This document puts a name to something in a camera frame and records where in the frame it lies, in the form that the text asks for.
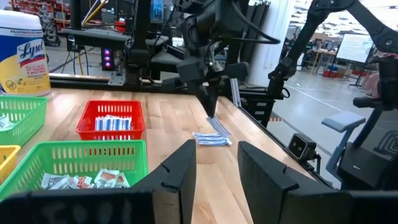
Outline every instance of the disinfecting wipes container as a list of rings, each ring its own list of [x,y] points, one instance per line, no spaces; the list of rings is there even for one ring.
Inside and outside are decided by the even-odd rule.
[[[0,91],[8,95],[50,93],[43,30],[38,16],[0,10]]]

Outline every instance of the concrete floor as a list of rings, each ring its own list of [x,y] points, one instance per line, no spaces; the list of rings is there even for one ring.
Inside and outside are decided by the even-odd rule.
[[[101,70],[100,50],[89,48],[88,65],[90,75],[110,76],[111,72]],[[67,56],[66,40],[62,39],[60,47],[46,47],[49,55],[49,70],[61,73],[62,65]],[[81,57],[83,73],[86,75],[86,58]],[[81,74],[77,60],[75,60],[76,74]],[[73,62],[68,63],[64,73],[74,74]],[[161,79],[175,77],[174,73],[162,73]],[[273,112],[283,119],[283,122],[270,122],[268,130],[279,138],[284,144],[288,144],[294,133],[304,133],[318,144],[318,151],[322,156],[321,175],[333,182],[335,187],[340,183],[326,170],[325,165],[334,148],[338,145],[343,134],[337,133],[321,124],[326,117],[342,112],[351,111],[365,117],[371,114],[370,109],[359,109],[353,106],[353,99],[357,96],[365,96],[366,92],[354,86],[348,86],[350,82],[339,79],[324,78],[321,75],[309,75],[309,71],[297,72],[289,79],[285,87],[290,91],[291,97],[283,101],[277,101]],[[357,128],[351,140],[354,139],[361,128]]]
[[[322,157],[321,176],[332,181],[334,187],[340,187],[340,182],[325,170],[325,165],[343,134],[322,125],[322,120],[343,111],[357,113],[366,118],[372,112],[372,109],[359,109],[353,105],[353,99],[366,96],[366,92],[349,86],[350,83],[355,83],[355,80],[309,75],[306,70],[297,72],[285,84],[291,97],[277,101],[274,105],[273,112],[284,122],[272,122],[267,127],[284,144],[289,143],[293,133],[303,133],[314,140]],[[355,129],[350,141],[359,134],[362,127],[363,125]]]

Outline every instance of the camera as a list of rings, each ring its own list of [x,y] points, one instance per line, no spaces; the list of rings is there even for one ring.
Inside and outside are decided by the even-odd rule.
[[[304,134],[294,134],[290,140],[288,151],[297,161],[309,161],[315,159],[316,142]]]

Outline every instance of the gray chair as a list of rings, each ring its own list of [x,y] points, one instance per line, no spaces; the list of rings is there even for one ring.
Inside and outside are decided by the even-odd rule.
[[[358,137],[348,142],[353,130],[364,122],[364,117],[350,112],[322,121],[339,133],[345,132],[326,169],[341,180],[342,189],[396,189],[398,178],[392,167],[398,166],[398,110],[374,109]]]
[[[351,112],[342,112],[338,114],[334,114],[332,116],[329,116],[325,118],[322,121],[322,124],[339,132],[339,133],[344,133],[345,135],[343,136],[343,139],[339,143],[339,145],[336,147],[335,151],[331,155],[328,163],[326,164],[326,170],[336,177],[338,180],[341,181],[340,177],[337,175],[337,163],[341,158],[341,155],[347,145],[347,142],[349,140],[349,137],[352,135],[353,131],[355,128],[357,128],[359,125],[365,123],[366,118],[363,116],[360,116],[355,113]]]

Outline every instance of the shelving unit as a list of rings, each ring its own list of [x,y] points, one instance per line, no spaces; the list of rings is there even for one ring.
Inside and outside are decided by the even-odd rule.
[[[65,21],[70,17],[69,0],[11,0],[15,11],[38,15],[42,21],[43,30],[64,28]]]

